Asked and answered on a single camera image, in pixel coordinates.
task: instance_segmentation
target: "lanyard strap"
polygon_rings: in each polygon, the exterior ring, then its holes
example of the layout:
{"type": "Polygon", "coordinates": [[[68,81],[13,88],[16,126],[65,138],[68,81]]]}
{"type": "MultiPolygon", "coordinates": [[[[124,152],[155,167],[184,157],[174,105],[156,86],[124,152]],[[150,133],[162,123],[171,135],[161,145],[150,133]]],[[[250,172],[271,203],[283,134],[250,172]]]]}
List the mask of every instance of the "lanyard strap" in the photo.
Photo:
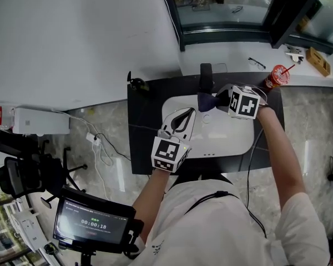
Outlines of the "lanyard strap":
{"type": "MultiPolygon", "coordinates": [[[[187,212],[186,212],[185,214],[189,213],[189,212],[190,212],[193,208],[195,208],[197,205],[201,204],[202,202],[204,202],[204,201],[206,201],[206,200],[208,200],[208,199],[211,199],[211,198],[219,198],[219,197],[226,197],[226,196],[233,196],[233,197],[239,199],[236,195],[234,195],[234,194],[232,194],[232,193],[229,193],[229,192],[227,192],[227,191],[217,191],[217,192],[212,193],[212,194],[210,194],[210,195],[206,195],[206,196],[202,197],[201,199],[198,199],[198,200],[196,201],[196,203],[193,204],[193,205],[190,207],[190,209],[187,210],[187,212]]],[[[259,227],[261,228],[261,230],[262,230],[263,233],[264,233],[265,238],[267,238],[267,237],[266,237],[265,228],[264,228],[263,224],[258,220],[257,217],[255,217],[255,216],[253,215],[252,212],[249,211],[249,209],[247,208],[247,206],[245,206],[245,208],[248,210],[249,215],[252,217],[252,219],[253,219],[253,220],[259,225],[259,227]]]]}

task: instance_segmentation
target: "marble floor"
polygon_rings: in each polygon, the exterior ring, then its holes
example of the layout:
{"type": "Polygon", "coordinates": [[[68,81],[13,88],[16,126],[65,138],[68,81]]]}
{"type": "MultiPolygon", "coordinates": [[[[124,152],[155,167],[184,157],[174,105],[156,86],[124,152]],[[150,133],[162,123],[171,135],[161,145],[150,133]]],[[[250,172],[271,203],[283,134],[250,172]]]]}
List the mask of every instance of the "marble floor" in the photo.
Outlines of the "marble floor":
{"type": "MultiPolygon", "coordinates": [[[[333,156],[333,89],[330,88],[282,88],[285,130],[299,158],[307,192],[323,222],[327,233],[333,232],[333,190],[326,179],[329,171],[329,157],[333,156]]],[[[121,153],[129,157],[127,102],[104,104],[70,111],[75,117],[82,117],[94,127],[71,119],[71,133],[53,136],[47,151],[62,158],[63,148],[71,147],[68,167],[86,163],[87,170],[79,170],[73,178],[87,193],[108,198],[123,204],[132,204],[148,180],[145,175],[133,175],[130,162],[115,153],[104,141],[107,154],[85,139],[88,129],[92,133],[103,132],[121,153]]],[[[225,176],[246,197],[246,172],[227,173],[225,176]]],[[[175,181],[170,178],[167,189],[175,181]]],[[[52,202],[52,209],[41,204],[40,197],[48,193],[30,195],[33,208],[40,213],[39,220],[48,238],[52,237],[58,200],[52,202]]],[[[280,217],[279,199],[271,168],[250,173],[250,209],[262,221],[269,238],[274,238],[274,229],[280,217]]],[[[64,265],[80,260],[79,253],[62,250],[59,259],[64,265]]],[[[98,253],[92,257],[92,264],[110,265],[117,254],[98,253]]]]}

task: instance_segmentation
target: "white shirt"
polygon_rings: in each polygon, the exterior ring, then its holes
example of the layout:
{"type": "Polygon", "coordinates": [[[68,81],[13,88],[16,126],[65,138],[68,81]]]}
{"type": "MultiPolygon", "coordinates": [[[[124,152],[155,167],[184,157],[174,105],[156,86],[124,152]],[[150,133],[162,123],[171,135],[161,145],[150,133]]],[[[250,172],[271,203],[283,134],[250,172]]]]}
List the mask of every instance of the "white shirt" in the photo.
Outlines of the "white shirt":
{"type": "Polygon", "coordinates": [[[185,214],[200,198],[228,191],[232,184],[203,180],[174,186],[164,197],[143,249],[130,265],[310,265],[326,266],[329,247],[324,226],[305,193],[284,205],[275,230],[276,241],[257,231],[241,200],[209,199],[185,214]]]}

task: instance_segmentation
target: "person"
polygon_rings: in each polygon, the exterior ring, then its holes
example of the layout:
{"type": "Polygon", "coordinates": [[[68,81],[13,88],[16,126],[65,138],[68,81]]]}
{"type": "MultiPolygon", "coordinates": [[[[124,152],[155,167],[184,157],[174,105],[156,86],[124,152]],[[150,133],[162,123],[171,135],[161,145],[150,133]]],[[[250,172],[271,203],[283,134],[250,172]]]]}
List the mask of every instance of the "person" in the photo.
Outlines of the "person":
{"type": "Polygon", "coordinates": [[[141,252],[130,265],[328,265],[325,229],[306,194],[294,149],[271,108],[259,108],[257,118],[268,142],[280,200],[276,240],[268,240],[251,224],[252,217],[229,181],[177,179],[164,196],[170,174],[156,169],[133,204],[135,218],[144,227],[138,240],[141,252]],[[198,202],[217,191],[231,196],[198,202]]]}

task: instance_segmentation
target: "screen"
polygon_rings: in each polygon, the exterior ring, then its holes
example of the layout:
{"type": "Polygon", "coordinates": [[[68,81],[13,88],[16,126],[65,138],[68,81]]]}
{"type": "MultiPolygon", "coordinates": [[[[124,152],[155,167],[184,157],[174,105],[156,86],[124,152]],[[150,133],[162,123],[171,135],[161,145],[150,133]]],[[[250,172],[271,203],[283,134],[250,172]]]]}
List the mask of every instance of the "screen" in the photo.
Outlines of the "screen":
{"type": "Polygon", "coordinates": [[[80,238],[119,244],[128,219],[99,212],[65,200],[55,233],[75,240],[80,238]]]}

